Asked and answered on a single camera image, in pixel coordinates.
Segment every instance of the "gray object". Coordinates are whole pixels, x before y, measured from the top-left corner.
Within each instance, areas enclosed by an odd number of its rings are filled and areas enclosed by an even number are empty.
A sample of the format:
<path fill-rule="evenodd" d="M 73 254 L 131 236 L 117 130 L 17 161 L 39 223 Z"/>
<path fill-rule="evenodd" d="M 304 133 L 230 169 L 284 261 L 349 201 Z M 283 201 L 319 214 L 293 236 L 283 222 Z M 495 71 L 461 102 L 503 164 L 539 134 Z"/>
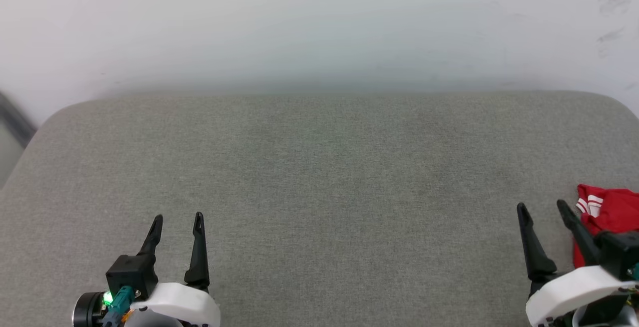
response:
<path fill-rule="evenodd" d="M 638 147 L 627 108 L 576 92 L 76 105 L 0 191 L 3 323 L 68 325 L 157 213 L 181 281 L 202 211 L 224 327 L 524 327 L 517 203 L 568 270 L 555 201 L 639 190 Z"/>
<path fill-rule="evenodd" d="M 0 93 L 0 188 L 4 186 L 35 129 Z"/>
<path fill-rule="evenodd" d="M 182 327 L 182 324 L 175 318 L 163 316 L 151 310 L 144 312 L 136 310 L 126 320 L 125 327 Z"/>

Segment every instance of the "green led light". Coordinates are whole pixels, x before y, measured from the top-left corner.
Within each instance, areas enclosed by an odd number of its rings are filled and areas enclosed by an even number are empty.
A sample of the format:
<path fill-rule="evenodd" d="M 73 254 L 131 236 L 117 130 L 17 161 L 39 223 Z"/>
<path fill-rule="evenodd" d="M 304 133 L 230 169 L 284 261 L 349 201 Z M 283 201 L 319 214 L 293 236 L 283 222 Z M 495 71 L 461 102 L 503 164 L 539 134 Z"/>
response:
<path fill-rule="evenodd" d="M 111 295 L 110 291 L 107 291 L 104 293 L 104 295 L 102 295 L 102 302 L 107 306 L 113 303 L 113 296 Z"/>

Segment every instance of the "white wall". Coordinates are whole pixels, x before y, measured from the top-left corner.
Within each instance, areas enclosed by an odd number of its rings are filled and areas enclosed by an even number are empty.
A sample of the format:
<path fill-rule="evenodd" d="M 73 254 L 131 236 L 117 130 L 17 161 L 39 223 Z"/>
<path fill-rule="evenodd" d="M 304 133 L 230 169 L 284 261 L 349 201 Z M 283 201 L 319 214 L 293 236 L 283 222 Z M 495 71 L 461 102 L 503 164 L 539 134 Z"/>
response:
<path fill-rule="evenodd" d="M 0 0 L 0 90 L 41 124 L 149 90 L 574 89 L 639 114 L 639 0 Z"/>

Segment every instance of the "gray cushion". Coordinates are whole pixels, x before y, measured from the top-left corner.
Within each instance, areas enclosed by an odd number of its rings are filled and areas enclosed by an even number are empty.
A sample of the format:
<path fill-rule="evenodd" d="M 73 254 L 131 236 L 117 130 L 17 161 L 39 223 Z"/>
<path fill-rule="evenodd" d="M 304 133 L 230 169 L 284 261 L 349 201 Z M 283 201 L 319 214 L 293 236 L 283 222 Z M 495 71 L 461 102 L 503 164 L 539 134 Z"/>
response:
<path fill-rule="evenodd" d="M 182 281 L 205 215 L 226 327 L 525 326 L 515 206 L 550 257 L 577 184 L 639 190 L 639 124 L 576 92 L 138 97 L 64 109 L 0 193 L 7 326 L 65 326 L 164 215 Z"/>

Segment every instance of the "white stripe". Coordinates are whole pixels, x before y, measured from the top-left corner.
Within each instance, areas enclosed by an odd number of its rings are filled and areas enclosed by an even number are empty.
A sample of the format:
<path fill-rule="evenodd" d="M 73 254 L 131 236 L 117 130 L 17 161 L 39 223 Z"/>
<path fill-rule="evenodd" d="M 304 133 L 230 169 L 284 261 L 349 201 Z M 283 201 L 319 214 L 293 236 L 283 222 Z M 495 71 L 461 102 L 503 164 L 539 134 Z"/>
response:
<path fill-rule="evenodd" d="M 581 210 L 584 213 L 591 213 L 591 211 L 588 209 L 588 203 L 584 201 L 583 198 L 580 198 L 579 201 L 577 202 L 578 204 L 582 205 Z"/>
<path fill-rule="evenodd" d="M 601 208 L 600 208 L 600 207 L 597 207 L 597 206 L 591 206 L 591 215 L 592 215 L 593 217 L 599 217 L 600 210 L 601 210 Z"/>
<path fill-rule="evenodd" d="M 588 201 L 603 203 L 603 198 L 596 197 L 595 195 L 588 195 Z"/>

